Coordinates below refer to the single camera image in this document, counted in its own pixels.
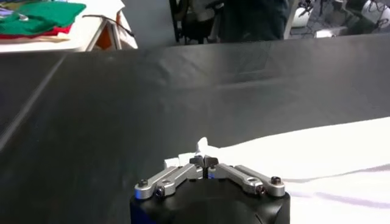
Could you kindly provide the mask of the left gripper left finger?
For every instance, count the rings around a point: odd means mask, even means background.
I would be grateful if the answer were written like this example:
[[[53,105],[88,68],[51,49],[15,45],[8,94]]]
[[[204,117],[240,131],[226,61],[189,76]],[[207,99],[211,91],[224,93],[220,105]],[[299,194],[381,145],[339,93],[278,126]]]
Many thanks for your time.
[[[184,166],[169,166],[150,177],[142,179],[135,187],[135,198],[147,200],[153,196],[165,198],[174,195],[176,189],[186,180],[203,178],[204,158],[196,155]]]

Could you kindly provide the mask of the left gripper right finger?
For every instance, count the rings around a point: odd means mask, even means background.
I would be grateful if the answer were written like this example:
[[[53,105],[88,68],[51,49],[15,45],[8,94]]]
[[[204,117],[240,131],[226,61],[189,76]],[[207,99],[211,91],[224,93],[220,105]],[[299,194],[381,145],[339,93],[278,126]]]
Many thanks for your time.
[[[283,197],[286,194],[285,184],[280,177],[268,177],[243,165],[229,166],[210,156],[204,157],[204,165],[209,179],[228,179],[239,185],[245,193],[268,194],[272,197]]]

